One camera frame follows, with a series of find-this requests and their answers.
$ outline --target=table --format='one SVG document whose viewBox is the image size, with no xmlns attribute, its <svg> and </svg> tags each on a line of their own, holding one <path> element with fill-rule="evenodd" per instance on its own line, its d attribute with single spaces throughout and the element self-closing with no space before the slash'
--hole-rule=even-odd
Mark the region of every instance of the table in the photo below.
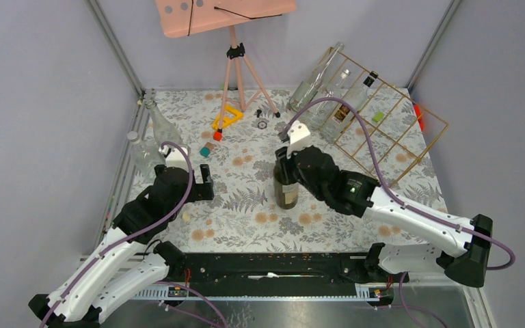
<svg viewBox="0 0 525 328">
<path fill-rule="evenodd" d="M 259 98 L 245 112 L 245 117 L 224 129 L 221 142 L 213 141 L 211 125 L 221 102 L 221 91 L 164 91 L 157 92 L 156 102 L 161 112 L 181 131 L 184 142 L 190 147 L 193 166 L 210 165 L 215 182 L 215 199 L 210 202 L 186 204 L 186 213 L 171 222 L 168 229 L 155 238 L 171 241 L 181 251 L 192 252 L 283 252 L 283 251 L 367 251 L 376 242 L 408 245 L 425 243 L 418 236 L 398 227 L 370 219 L 348 217 L 335 213 L 324 203 L 314 199 L 304 188 L 299 190 L 299 201 L 291 210 L 275 205 L 271 171 L 275 163 L 274 152 L 281 146 L 277 134 L 292 118 L 285 106 L 293 90 L 269 90 L 280 118 L 264 98 Z M 245 91 L 247 99 L 254 90 Z M 229 96 L 237 97 L 236 92 Z M 399 99 L 385 92 L 372 100 L 374 110 L 391 107 Z M 254 113 L 262 109 L 257 118 Z M 409 110 L 398 111 L 412 116 Z M 411 122 L 396 118 L 398 131 L 401 124 Z M 418 125 L 410 131 L 410 150 L 419 154 L 425 141 Z M 341 138 L 343 147 L 364 138 L 352 126 Z M 152 122 L 148 123 L 144 139 L 153 139 Z M 204 158 L 199 151 L 206 142 L 216 147 Z M 339 148 L 328 144 L 318 133 L 312 136 L 313 144 L 333 156 L 341 169 L 362 172 L 358 165 Z M 386 145 L 375 143 L 376 152 L 385 151 Z M 391 175 L 406 165 L 405 154 L 393 154 L 383 163 L 384 174 Z M 129 200 L 144 190 L 147 183 L 136 173 Z M 406 197 L 432 208 L 445 211 L 445 203 L 429 155 L 415 166 L 394 190 Z"/>
</svg>

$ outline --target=black wire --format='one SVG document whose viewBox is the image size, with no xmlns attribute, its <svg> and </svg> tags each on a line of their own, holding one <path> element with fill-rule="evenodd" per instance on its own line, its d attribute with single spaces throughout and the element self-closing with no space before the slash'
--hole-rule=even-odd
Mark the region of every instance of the black wire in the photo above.
<svg viewBox="0 0 525 328">
<path fill-rule="evenodd" d="M 214 9 L 222 10 L 222 11 L 224 11 L 224 12 L 229 12 L 229 13 L 231 13 L 231 14 L 235 14 L 235 15 L 237 15 L 237 16 L 244 17 L 244 18 L 246 18 L 246 19 L 250 19 L 250 20 L 282 16 L 282 14 L 278 14 L 278 15 L 271 15 L 271 16 L 248 17 L 248 16 L 245 16 L 245 15 L 239 14 L 238 12 L 232 12 L 232 11 L 230 11 L 230 10 L 228 10 L 228 9 L 220 8 L 220 7 L 217 7 L 217 6 L 214 6 Z"/>
<path fill-rule="evenodd" d="M 192 14 L 194 13 L 194 0 L 192 0 L 192 7 L 190 7 L 190 20 L 188 21 L 188 35 L 190 36 L 190 27 L 192 26 Z"/>
<path fill-rule="evenodd" d="M 161 242 L 161 240 L 159 239 L 154 239 L 151 243 L 148 244 L 148 246 L 146 247 L 146 250 L 144 251 L 144 256 L 142 257 L 142 260 L 144 258 L 146 258 L 146 255 L 148 255 L 148 250 L 150 249 L 150 247 L 152 247 L 152 245 L 154 245 L 156 242 Z"/>
</svg>

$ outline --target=white wall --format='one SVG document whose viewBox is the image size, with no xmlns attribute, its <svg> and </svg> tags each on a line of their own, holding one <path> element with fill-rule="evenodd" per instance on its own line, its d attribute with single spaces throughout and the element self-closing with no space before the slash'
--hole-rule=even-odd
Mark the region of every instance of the white wall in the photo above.
<svg viewBox="0 0 525 328">
<path fill-rule="evenodd" d="M 172 2 L 183 1 L 190 4 Z M 346 54 L 389 82 L 405 85 L 449 3 L 298 0 L 292 13 L 237 25 L 237 37 L 269 87 L 299 85 L 338 40 L 345 43 Z M 100 4 L 145 87 L 218 88 L 224 82 L 228 29 L 171 39 L 163 34 L 155 1 Z M 256 85 L 249 74 L 245 84 Z"/>
<path fill-rule="evenodd" d="M 464 1 L 415 98 L 451 124 L 431 154 L 448 209 L 492 217 L 518 256 L 486 277 L 498 328 L 525 327 L 525 1 Z"/>
<path fill-rule="evenodd" d="M 0 327 L 93 248 L 134 107 L 84 1 L 0 1 Z"/>
</svg>

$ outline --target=floral pattern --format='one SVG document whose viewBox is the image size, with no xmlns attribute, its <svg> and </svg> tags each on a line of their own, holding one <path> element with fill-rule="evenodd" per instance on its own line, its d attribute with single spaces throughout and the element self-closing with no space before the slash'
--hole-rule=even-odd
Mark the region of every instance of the floral pattern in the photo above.
<svg viewBox="0 0 525 328">
<path fill-rule="evenodd" d="M 296 207 L 283 210 L 275 205 L 272 179 L 274 152 L 283 146 L 277 134 L 293 116 L 292 112 L 286 111 L 292 91 L 269 90 L 281 112 L 280 118 L 273 115 L 266 100 L 259 96 L 246 110 L 244 118 L 224 129 L 220 142 L 212 139 L 212 122 L 220 108 L 221 92 L 157 93 L 156 102 L 161 112 L 176 125 L 184 142 L 190 147 L 193 166 L 210 166 L 216 196 L 209 202 L 185 204 L 177 219 L 156 238 L 169 240 L 182 251 L 194 252 L 366 251 L 376 242 L 398 245 L 425 243 L 398 227 L 338 214 L 302 187 L 299 188 Z M 237 92 L 228 93 L 233 99 L 238 99 Z M 254 91 L 245 93 L 248 100 Z M 398 101 L 399 98 L 394 94 L 382 90 L 371 100 L 362 115 L 367 119 L 378 111 L 387 113 Z M 382 131 L 393 138 L 400 137 L 415 118 L 409 104 L 400 102 L 398 106 L 387 119 L 391 124 L 380 126 Z M 259 118 L 255 115 L 257 109 L 262 110 Z M 373 137 L 378 158 L 388 152 L 393 144 L 390 145 L 385 138 L 381 135 Z M 417 124 L 403 138 L 402 144 L 414 154 L 420 154 L 425 148 Z M 145 139 L 153 139 L 151 121 Z M 324 140 L 319 133 L 313 134 L 312 141 L 333 156 L 341 169 L 365 173 L 356 162 L 337 146 Z M 343 149 L 351 150 L 363 141 L 363 133 L 355 122 L 338 144 Z M 204 158 L 199 151 L 206 142 L 215 144 L 215 147 Z M 389 151 L 381 163 L 383 174 L 389 181 L 394 180 L 397 172 L 402 172 L 414 160 L 413 155 L 404 149 L 397 146 L 393 148 L 398 149 Z M 358 152 L 355 156 L 360 159 L 360 163 L 370 163 L 371 159 L 366 157 L 368 153 Z M 136 173 L 129 199 L 134 199 L 146 185 Z M 417 202 L 445 211 L 442 192 L 428 156 L 403 177 L 394 190 Z"/>
</svg>

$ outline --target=red object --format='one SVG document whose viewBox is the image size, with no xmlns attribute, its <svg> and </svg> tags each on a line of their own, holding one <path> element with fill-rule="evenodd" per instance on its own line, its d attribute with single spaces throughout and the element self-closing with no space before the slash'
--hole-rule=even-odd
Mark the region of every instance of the red object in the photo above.
<svg viewBox="0 0 525 328">
<path fill-rule="evenodd" d="M 420 124 L 420 128 L 422 129 L 422 132 L 424 132 L 425 124 L 424 118 L 422 117 L 422 112 L 420 111 L 420 107 L 414 104 L 414 111 L 416 111 L 416 116 L 418 117 L 418 123 Z"/>
<path fill-rule="evenodd" d="M 221 141 L 222 140 L 222 132 L 214 132 L 214 136 L 213 136 L 213 139 L 216 140 L 216 141 Z"/>
</svg>

